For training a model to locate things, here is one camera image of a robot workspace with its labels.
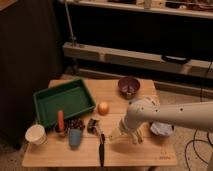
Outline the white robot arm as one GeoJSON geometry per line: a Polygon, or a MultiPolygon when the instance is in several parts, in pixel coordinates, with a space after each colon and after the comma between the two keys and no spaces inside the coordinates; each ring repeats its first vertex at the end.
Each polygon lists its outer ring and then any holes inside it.
{"type": "Polygon", "coordinates": [[[150,97],[130,102],[126,114],[109,135],[114,141],[124,134],[134,144],[142,143],[139,127],[144,122],[160,122],[191,129],[213,132],[213,101],[179,105],[157,105],[150,97]]]}

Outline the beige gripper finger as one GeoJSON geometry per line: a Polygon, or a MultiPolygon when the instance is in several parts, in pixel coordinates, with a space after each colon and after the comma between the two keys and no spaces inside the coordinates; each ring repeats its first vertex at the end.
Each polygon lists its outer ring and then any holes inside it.
{"type": "Polygon", "coordinates": [[[141,144],[143,142],[142,133],[140,130],[137,130],[133,133],[133,143],[141,144]]]}
{"type": "Polygon", "coordinates": [[[114,140],[118,139],[121,135],[122,135],[122,133],[119,129],[114,129],[109,135],[109,140],[114,141],[114,140]]]}

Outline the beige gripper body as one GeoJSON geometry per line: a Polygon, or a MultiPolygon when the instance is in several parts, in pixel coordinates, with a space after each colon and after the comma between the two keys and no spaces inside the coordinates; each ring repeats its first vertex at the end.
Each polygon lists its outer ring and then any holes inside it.
{"type": "Polygon", "coordinates": [[[128,134],[133,139],[133,133],[139,129],[131,130],[126,126],[125,122],[121,120],[119,122],[119,130],[121,131],[122,134],[128,134]]]}

